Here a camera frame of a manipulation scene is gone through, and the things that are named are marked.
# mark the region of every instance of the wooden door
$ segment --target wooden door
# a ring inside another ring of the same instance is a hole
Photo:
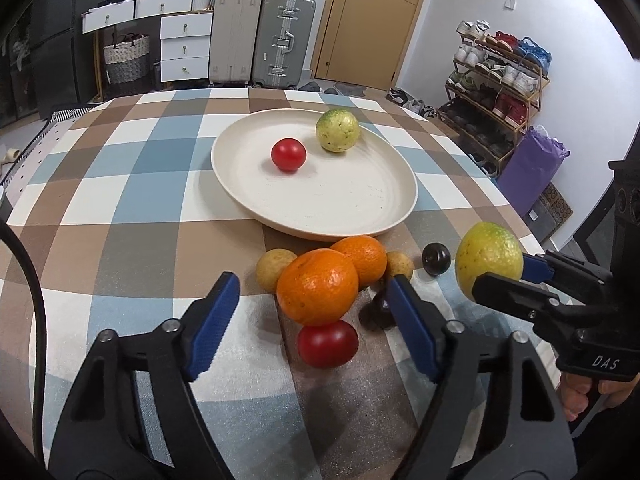
[[[316,77],[387,90],[419,0],[327,0]]]

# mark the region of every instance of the orange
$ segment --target orange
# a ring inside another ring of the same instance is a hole
[[[358,295],[358,273],[350,259],[331,249],[302,254],[284,269],[276,286],[282,311],[305,326],[338,321]]]
[[[334,251],[344,254],[353,262],[358,272],[360,288],[376,282],[385,273],[386,250],[370,236],[350,236],[331,246]]]

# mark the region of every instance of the screw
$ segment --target screw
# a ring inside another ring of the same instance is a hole
[[[111,341],[114,337],[116,337],[116,331],[111,328],[107,328],[98,334],[98,341],[106,343],[107,341]]]
[[[167,319],[161,325],[165,332],[176,332],[180,328],[180,321],[177,319]]]
[[[516,332],[511,334],[511,337],[513,337],[513,340],[516,343],[526,343],[529,340],[527,333],[522,330],[516,330]]]
[[[465,331],[465,326],[455,320],[447,321],[446,327],[452,334],[462,334]]]

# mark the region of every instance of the black cable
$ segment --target black cable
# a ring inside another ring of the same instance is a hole
[[[44,312],[44,299],[38,274],[33,266],[27,249],[11,228],[0,219],[0,240],[13,253],[17,260],[33,301],[33,312],[36,321],[36,362],[35,380],[33,383],[33,416],[31,417],[31,431],[33,433],[33,453],[42,466],[44,463],[44,447],[42,444],[42,411],[44,407],[44,381],[47,361],[47,319]]]

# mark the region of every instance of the red shoe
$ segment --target red shoe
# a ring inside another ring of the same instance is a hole
[[[488,36],[485,41],[495,46],[499,46],[508,52],[513,52],[513,49],[518,46],[518,38],[511,34],[505,34],[501,30],[496,32],[495,36]]]
[[[518,128],[527,121],[527,115],[529,111],[527,105],[519,99],[510,97],[510,101],[511,109],[509,110],[509,113],[504,118],[504,120],[514,128]]]
[[[503,118],[511,110],[511,97],[507,94],[500,94],[495,101],[494,114]]]

